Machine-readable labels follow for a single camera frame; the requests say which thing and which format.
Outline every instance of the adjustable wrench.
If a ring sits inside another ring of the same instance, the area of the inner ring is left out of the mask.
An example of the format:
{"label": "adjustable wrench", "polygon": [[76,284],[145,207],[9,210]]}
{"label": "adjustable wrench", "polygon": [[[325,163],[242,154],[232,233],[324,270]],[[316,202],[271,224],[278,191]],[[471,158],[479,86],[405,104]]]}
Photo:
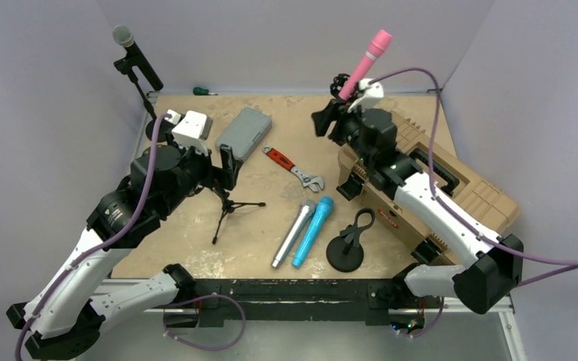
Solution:
{"label": "adjustable wrench", "polygon": [[282,153],[278,152],[274,147],[266,145],[263,147],[263,153],[265,153],[269,158],[273,159],[276,163],[278,163],[282,168],[287,169],[292,174],[294,174],[300,182],[303,184],[304,187],[309,187],[314,193],[318,193],[324,189],[324,180],[320,176],[311,176],[306,174],[304,171],[301,171],[293,162],[289,160],[286,156],[282,155]]}

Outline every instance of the gray floor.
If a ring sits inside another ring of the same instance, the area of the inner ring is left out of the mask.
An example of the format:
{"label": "gray floor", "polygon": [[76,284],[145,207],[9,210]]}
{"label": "gray floor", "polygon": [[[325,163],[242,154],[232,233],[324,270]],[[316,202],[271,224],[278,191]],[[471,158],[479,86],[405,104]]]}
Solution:
{"label": "gray floor", "polygon": [[[237,334],[239,321],[223,329],[192,329],[190,341],[218,346]],[[250,322],[229,350],[208,352],[163,337],[160,314],[143,314],[103,335],[78,361],[180,360],[510,360],[497,314],[443,314],[428,334],[408,340],[389,327],[363,323]]]}

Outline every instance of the beige table surface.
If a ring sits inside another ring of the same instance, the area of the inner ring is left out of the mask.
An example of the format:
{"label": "beige table surface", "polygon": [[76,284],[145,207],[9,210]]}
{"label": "beige table surface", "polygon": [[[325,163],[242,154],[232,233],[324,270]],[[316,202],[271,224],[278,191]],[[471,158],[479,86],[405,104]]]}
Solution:
{"label": "beige table surface", "polygon": [[[341,229],[353,223],[360,209],[337,191],[339,147],[327,138],[316,138],[311,112],[321,110],[329,96],[159,96],[157,114],[167,109],[180,113],[199,111],[214,120],[208,144],[214,148],[213,162],[220,166],[215,140],[244,107],[269,115],[273,127],[262,144],[242,166],[231,199],[236,202],[266,202],[264,208],[246,207],[227,215],[211,244],[221,215],[221,201],[203,190],[185,199],[161,228],[143,240],[140,246],[117,265],[114,278],[150,278],[169,263],[180,263],[195,278],[391,278],[414,261],[408,251],[378,220],[361,236],[364,248],[362,266],[351,273],[333,269],[325,250]],[[411,118],[430,132],[435,98],[433,96],[389,96],[378,108],[396,111]],[[443,111],[436,142],[455,153]],[[293,174],[285,171],[262,152],[272,145],[311,175],[324,178],[323,192],[303,189]],[[291,260],[302,238],[278,269],[270,265],[300,203],[316,202],[322,196],[334,201],[333,211],[313,244],[302,267]]]}

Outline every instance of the microphone grille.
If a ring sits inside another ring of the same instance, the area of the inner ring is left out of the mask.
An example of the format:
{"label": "microphone grille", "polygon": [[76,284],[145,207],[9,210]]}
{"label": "microphone grille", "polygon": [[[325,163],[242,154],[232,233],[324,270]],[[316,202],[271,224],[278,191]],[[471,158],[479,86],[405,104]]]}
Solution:
{"label": "microphone grille", "polygon": [[129,47],[134,44],[134,34],[132,34],[132,30],[129,30],[125,25],[116,26],[111,34],[114,36],[116,44],[119,44],[121,47]]}

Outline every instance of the screwdriver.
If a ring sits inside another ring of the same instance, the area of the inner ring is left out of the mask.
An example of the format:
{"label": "screwdriver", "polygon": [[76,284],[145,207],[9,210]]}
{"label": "screwdriver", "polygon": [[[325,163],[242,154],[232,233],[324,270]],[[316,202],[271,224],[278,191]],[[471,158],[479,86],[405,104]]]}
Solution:
{"label": "screwdriver", "polygon": [[193,88],[193,94],[195,96],[217,96],[216,93],[210,93],[209,90],[201,88],[200,86]]}

